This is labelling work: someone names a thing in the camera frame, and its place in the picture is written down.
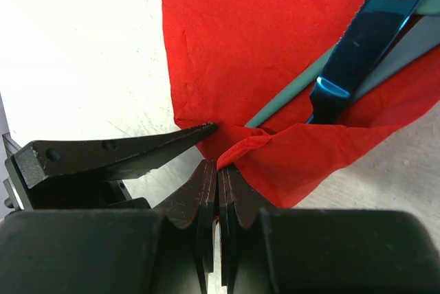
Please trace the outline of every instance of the red cloth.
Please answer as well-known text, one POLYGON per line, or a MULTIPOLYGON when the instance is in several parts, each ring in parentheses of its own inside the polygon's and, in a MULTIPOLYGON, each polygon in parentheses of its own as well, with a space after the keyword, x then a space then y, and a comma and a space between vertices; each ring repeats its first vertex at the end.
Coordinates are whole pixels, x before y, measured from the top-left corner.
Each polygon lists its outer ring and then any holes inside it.
POLYGON ((436 48, 364 96, 338 125, 304 124, 311 86, 262 128, 244 124, 344 33, 363 0, 162 0, 175 122, 214 121, 199 145, 291 207, 440 98, 436 48))

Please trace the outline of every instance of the blue metallic utensil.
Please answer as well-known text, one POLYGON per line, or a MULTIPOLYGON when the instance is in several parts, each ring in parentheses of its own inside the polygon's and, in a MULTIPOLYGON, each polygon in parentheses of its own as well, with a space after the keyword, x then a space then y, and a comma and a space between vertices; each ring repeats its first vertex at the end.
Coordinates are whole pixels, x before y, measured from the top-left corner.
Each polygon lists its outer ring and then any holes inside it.
POLYGON ((332 124, 405 26, 420 0, 365 0, 310 94, 308 123, 332 124))

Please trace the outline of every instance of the shiny blue object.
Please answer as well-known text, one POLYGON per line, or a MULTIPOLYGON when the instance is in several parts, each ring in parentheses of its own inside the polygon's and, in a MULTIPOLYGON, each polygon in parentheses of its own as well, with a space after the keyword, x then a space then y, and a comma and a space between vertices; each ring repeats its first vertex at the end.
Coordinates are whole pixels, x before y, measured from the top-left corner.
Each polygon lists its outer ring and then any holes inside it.
POLYGON ((381 60, 421 0, 365 0, 310 94, 310 124, 332 124, 381 60))

